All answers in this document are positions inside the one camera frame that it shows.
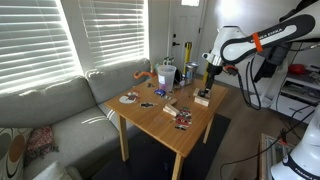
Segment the throw pillow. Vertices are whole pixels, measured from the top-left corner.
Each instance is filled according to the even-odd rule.
[[[54,144],[53,131],[50,126],[34,129],[28,139],[24,165],[28,166],[37,157],[44,157],[52,151],[59,151]]]
[[[0,179],[22,179],[29,128],[0,128]]]
[[[50,164],[45,170],[43,170],[38,176],[33,180],[72,180],[67,174],[65,168],[58,162],[55,161]]]

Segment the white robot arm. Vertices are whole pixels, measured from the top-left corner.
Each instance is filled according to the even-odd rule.
[[[222,71],[222,64],[237,64],[255,52],[263,51],[285,42],[320,38],[320,2],[317,1],[287,20],[245,35],[239,27],[220,29],[212,51],[203,54],[208,63],[205,94],[211,89],[215,75]],[[320,180],[320,106],[316,108],[303,139],[284,160],[271,168],[276,180]]]

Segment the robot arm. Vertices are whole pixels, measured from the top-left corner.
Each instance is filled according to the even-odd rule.
[[[222,72],[222,64],[237,64],[255,52],[285,42],[308,40],[320,37],[320,2],[301,10],[287,20],[245,35],[239,27],[225,26],[219,30],[211,53],[202,55],[208,62],[208,79],[204,96],[212,87],[215,75]]]

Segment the cup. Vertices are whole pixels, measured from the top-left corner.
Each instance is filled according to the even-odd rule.
[[[197,72],[197,68],[199,67],[198,63],[196,62],[187,62],[186,63],[186,74],[184,75],[185,84],[193,83],[195,74]]]
[[[172,91],[176,70],[177,68],[172,65],[161,65],[157,67],[159,89],[166,92]]]

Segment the patterned pillow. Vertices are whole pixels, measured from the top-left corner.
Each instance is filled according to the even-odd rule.
[[[44,157],[52,151],[59,151],[59,147],[54,144],[53,132],[50,126],[34,129],[28,139],[27,151],[24,165],[28,166],[37,157]]]
[[[0,128],[0,179],[22,179],[23,154],[32,129]]]

